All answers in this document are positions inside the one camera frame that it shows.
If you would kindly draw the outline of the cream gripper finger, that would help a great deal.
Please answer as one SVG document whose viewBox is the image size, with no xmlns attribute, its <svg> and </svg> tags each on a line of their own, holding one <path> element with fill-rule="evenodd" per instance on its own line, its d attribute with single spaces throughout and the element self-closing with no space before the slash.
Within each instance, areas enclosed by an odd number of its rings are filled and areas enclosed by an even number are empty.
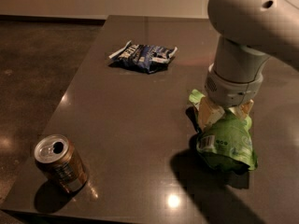
<svg viewBox="0 0 299 224">
<path fill-rule="evenodd" d="M 242 105 L 230 107 L 229 110 L 239 119 L 245 119 L 249 115 L 253 105 L 254 105 L 254 101 L 249 100 L 248 102 Z"/>
<path fill-rule="evenodd" d="M 199 103 L 198 124 L 202 131 L 209 129 L 223 117 L 224 109 L 212 102 L 208 97 L 203 97 Z"/>
</svg>

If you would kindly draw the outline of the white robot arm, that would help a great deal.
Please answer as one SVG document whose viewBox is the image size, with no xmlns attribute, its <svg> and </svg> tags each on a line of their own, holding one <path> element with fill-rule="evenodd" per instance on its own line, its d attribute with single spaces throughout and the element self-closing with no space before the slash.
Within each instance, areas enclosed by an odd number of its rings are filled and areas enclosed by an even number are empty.
<svg viewBox="0 0 299 224">
<path fill-rule="evenodd" d="M 271 56 L 299 67 L 299 0 L 209 0 L 207 13 L 220 37 L 199 103 L 203 131 L 226 108 L 241 119 L 248 115 Z"/>
</svg>

